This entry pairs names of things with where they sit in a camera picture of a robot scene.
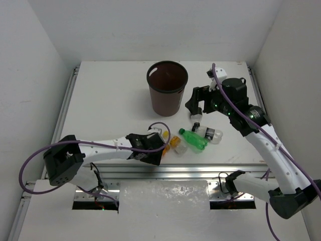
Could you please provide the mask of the clear bottle yellow cap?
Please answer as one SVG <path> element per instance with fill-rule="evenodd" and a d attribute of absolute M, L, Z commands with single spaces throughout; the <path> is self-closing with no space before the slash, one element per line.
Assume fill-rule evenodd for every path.
<path fill-rule="evenodd" d="M 182 141 L 178 136 L 173 136 L 171 139 L 169 139 L 168 131 L 163 133 L 163 139 L 165 141 L 169 141 L 168 145 L 170 145 L 171 149 L 173 149 L 173 151 L 180 156 L 183 155 L 188 149 L 185 142 Z"/>

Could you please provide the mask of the green plastic bottle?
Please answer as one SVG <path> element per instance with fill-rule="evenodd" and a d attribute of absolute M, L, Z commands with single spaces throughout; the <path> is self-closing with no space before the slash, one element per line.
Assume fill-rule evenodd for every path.
<path fill-rule="evenodd" d="M 193 131 L 181 128 L 179 129 L 179 134 L 183 137 L 185 142 L 192 146 L 197 152 L 202 152 L 208 144 L 204 138 L 200 137 Z"/>

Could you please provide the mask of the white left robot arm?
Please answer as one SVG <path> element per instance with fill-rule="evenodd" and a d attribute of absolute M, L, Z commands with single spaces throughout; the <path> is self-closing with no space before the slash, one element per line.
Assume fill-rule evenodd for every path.
<path fill-rule="evenodd" d="M 125 100 L 117 95 L 110 101 L 101 100 L 94 104 L 80 106 L 82 117 L 88 118 L 90 129 L 101 130 L 103 133 L 118 129 L 108 120 L 116 120 L 119 124 L 129 124 L 138 109 L 150 103 L 147 90 L 136 91 L 136 99 Z M 44 154 L 50 185 L 57 188 L 66 183 L 80 186 L 90 194 L 98 193 L 107 186 L 103 183 L 97 170 L 84 168 L 86 164 L 99 161 L 121 159 L 138 160 L 143 163 L 160 165 L 166 142 L 152 126 L 146 135 L 130 133 L 124 137 L 106 141 L 82 141 L 75 135 L 67 135 L 54 143 Z"/>

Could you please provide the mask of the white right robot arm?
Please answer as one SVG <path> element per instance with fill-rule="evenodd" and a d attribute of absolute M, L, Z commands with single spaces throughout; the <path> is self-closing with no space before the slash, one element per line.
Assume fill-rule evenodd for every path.
<path fill-rule="evenodd" d="M 266 182 L 238 170 L 225 178 L 230 195 L 245 192 L 266 201 L 282 218 L 289 219 L 311 204 L 320 193 L 320 180 L 304 176 L 291 161 L 268 116 L 258 106 L 249 104 L 246 81 L 228 78 L 211 90 L 209 86 L 195 87 L 190 99 L 195 106 L 204 102 L 204 113 L 218 111 L 258 151 L 276 181 Z"/>

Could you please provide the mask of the orange juice bottle front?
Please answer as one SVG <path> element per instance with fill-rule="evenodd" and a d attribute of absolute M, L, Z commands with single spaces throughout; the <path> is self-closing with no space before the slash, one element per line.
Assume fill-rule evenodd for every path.
<path fill-rule="evenodd" d="M 166 145 L 163 152 L 162 152 L 162 156 L 165 156 L 166 153 L 171 149 L 171 146 L 170 145 Z"/>

